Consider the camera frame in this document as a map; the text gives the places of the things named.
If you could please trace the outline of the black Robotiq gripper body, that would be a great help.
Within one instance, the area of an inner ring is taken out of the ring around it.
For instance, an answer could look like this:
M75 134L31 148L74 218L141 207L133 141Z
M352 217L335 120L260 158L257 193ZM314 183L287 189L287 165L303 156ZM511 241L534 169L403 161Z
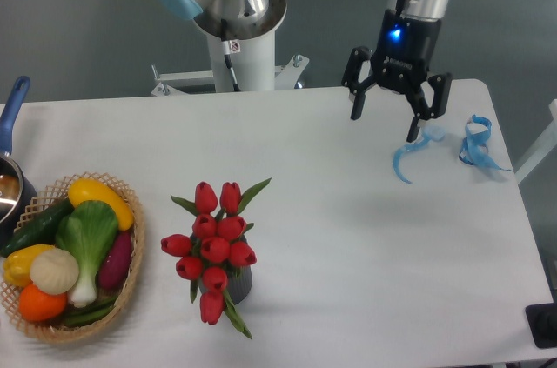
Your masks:
M439 19L403 17L386 10L371 58L376 84L404 95L410 103L422 103L421 85L426 81L441 25Z

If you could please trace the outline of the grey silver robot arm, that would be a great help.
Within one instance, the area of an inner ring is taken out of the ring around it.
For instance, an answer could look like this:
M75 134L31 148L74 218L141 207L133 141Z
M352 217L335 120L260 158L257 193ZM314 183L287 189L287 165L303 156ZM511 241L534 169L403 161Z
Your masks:
M366 0L158 0L170 13L191 21L205 34L219 92L270 90L274 87L274 34L285 16L306 5L316 30L327 18L365 13ZM352 119L364 109L366 92L378 86L406 98L413 111L407 135L446 111L452 77L434 75L430 62L449 0L387 0L373 49L354 48L341 83L352 99Z

